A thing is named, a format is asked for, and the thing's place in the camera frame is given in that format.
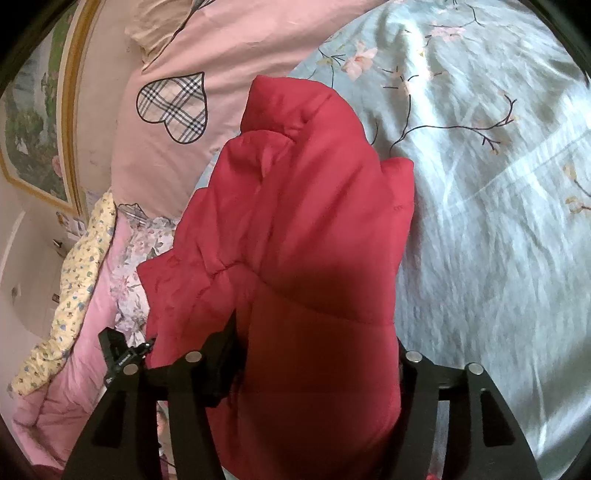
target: light blue bedsheet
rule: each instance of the light blue bedsheet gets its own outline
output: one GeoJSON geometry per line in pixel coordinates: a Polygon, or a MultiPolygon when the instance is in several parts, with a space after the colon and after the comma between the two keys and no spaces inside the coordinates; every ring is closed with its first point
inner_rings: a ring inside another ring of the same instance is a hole
{"type": "Polygon", "coordinates": [[[381,158],[414,160],[398,336],[482,363],[557,478],[591,433],[584,74],[518,1],[391,0],[291,76],[333,86],[381,158]]]}

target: framed painting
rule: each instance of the framed painting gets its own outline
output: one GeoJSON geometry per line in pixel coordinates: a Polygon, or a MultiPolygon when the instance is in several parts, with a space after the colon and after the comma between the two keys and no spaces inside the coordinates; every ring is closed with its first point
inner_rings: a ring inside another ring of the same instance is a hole
{"type": "Polygon", "coordinates": [[[0,98],[0,168],[62,212],[87,215],[74,158],[76,85],[100,0],[65,10],[0,98]]]}

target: bed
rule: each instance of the bed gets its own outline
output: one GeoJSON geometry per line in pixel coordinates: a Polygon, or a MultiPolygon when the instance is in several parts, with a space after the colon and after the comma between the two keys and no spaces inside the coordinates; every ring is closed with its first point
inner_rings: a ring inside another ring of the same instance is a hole
{"type": "Polygon", "coordinates": [[[398,336],[484,365],[558,478],[591,430],[587,74],[519,1],[392,0],[290,76],[339,92],[382,159],[415,162],[398,336]]]}
{"type": "Polygon", "coordinates": [[[98,331],[119,324],[141,341],[148,307],[135,266],[170,247],[265,73],[334,88],[382,159],[415,162],[398,336],[436,363],[482,363],[544,479],[567,468],[591,430],[588,78],[517,0],[380,4],[299,0],[286,25],[276,2],[197,1],[131,74],[111,180],[115,203],[135,205],[143,229],[118,215],[71,357],[21,399],[15,425],[33,463],[63,468],[92,412],[104,374],[98,331]],[[131,242],[125,265],[132,230],[149,239],[131,242]],[[88,368],[90,383],[76,386],[88,368]]]}

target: red jacket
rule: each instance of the red jacket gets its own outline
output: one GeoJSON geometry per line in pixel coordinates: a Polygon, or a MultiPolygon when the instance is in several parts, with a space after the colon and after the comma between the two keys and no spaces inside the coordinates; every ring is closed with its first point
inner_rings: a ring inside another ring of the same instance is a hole
{"type": "Polygon", "coordinates": [[[394,289],[413,164],[380,163],[349,105],[308,80],[257,77],[241,130],[173,249],[138,268],[151,366],[236,309],[246,370],[208,411],[222,465],[240,480],[369,478],[400,412],[394,289]]]}

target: cable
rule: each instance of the cable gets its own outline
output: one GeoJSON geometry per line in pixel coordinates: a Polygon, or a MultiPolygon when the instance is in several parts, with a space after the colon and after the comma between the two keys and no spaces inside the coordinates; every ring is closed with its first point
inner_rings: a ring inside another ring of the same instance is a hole
{"type": "Polygon", "coordinates": [[[169,464],[172,468],[176,468],[172,463],[170,463],[168,460],[166,460],[164,457],[160,457],[160,460],[164,461],[165,463],[169,464]]]}

